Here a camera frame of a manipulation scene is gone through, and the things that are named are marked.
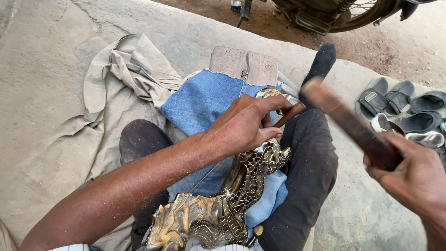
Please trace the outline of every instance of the hand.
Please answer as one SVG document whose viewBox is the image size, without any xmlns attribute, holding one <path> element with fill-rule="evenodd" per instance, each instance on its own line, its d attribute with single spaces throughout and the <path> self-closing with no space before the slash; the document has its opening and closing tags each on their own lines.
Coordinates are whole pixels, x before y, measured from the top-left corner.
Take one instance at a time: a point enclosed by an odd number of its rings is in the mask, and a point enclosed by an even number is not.
<svg viewBox="0 0 446 251">
<path fill-rule="evenodd" d="M 370 177 L 397 201 L 418 214 L 425 226 L 428 250 L 442 250 L 446 243 L 446 173 L 437 153 L 395 133 L 381 133 L 395 146 L 403 161 L 393 172 L 364 164 Z"/>
<path fill-rule="evenodd" d="M 217 142 L 217 149 L 226 156 L 246 152 L 263 142 L 282 136 L 282 130 L 272 127 L 269 112 L 292 107 L 283 96 L 256 99 L 249 95 L 236 98 L 204 132 L 204 137 Z"/>
</svg>

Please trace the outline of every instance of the motorcycle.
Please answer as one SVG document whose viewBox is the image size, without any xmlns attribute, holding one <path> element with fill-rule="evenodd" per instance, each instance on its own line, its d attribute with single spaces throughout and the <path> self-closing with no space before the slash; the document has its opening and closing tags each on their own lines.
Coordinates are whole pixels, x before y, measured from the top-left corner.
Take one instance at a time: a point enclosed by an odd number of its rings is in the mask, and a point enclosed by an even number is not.
<svg viewBox="0 0 446 251">
<path fill-rule="evenodd" d="M 243 0 L 237 27 L 248 21 L 253 0 Z M 408 19 L 419 4 L 436 0 L 272 0 L 275 11 L 282 13 L 291 24 L 312 30 L 323 36 L 328 33 L 344 32 L 382 21 L 399 10 L 401 21 Z"/>
</svg>

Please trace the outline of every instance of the wooden board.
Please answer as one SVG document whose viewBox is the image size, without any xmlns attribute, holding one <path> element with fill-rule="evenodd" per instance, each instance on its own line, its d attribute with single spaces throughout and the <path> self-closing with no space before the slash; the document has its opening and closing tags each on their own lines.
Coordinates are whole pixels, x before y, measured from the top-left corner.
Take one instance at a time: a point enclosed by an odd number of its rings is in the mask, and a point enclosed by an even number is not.
<svg viewBox="0 0 446 251">
<path fill-rule="evenodd" d="M 209 70 L 224 73 L 232 78 L 241 79 L 246 65 L 246 51 L 224 46 L 216 46 L 211 54 Z"/>
<path fill-rule="evenodd" d="M 277 58 L 248 51 L 249 74 L 246 82 L 252 85 L 277 85 Z"/>
<path fill-rule="evenodd" d="M 277 58 L 244 50 L 216 46 L 211 54 L 209 70 L 224 73 L 232 78 L 242 78 L 242 72 L 247 72 L 245 80 L 251 85 L 277 85 Z"/>
</svg>

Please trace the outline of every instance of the concrete floor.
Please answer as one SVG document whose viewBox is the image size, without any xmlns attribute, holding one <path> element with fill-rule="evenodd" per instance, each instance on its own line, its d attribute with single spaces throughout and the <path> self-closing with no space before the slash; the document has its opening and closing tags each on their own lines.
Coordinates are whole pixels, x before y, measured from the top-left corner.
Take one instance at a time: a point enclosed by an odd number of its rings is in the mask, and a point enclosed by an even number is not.
<svg viewBox="0 0 446 251">
<path fill-rule="evenodd" d="M 279 69 L 300 84 L 316 53 L 148 0 L 22 0 L 0 42 L 1 179 L 15 171 L 13 164 L 39 139 L 83 112 L 89 62 L 128 33 L 145 33 L 182 76 L 208 67 L 212 49 L 222 45 L 274 56 Z M 377 76 L 338 60 L 326 82 L 353 107 Z M 316 224 L 313 250 L 424 249 L 419 217 L 368 177 L 361 151 L 329 123 L 339 156 L 338 179 Z M 55 196 L 53 204 L 59 199 Z M 14 212 L 0 217 L 20 243 L 26 233 L 15 228 Z"/>
</svg>

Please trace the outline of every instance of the beige cloth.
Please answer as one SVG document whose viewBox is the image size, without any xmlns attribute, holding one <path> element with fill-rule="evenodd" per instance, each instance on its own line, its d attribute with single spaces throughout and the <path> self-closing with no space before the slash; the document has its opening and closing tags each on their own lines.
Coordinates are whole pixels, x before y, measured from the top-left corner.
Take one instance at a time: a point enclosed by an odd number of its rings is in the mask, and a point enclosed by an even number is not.
<svg viewBox="0 0 446 251">
<path fill-rule="evenodd" d="M 56 203 L 86 180 L 120 166 L 120 134 L 132 120 L 143 118 L 180 134 L 158 108 L 183 82 L 143 34 L 127 35 L 101 50 L 83 84 L 86 113 L 62 123 L 2 175 L 0 197 L 7 203 L 0 207 L 0 218 L 16 242 L 21 243 Z M 123 240 L 114 236 L 124 247 L 130 243 L 128 235 L 127 229 Z"/>
<path fill-rule="evenodd" d="M 9 235 L 8 229 L 0 221 L 0 250 L 2 251 L 16 251 L 17 247 Z"/>
</svg>

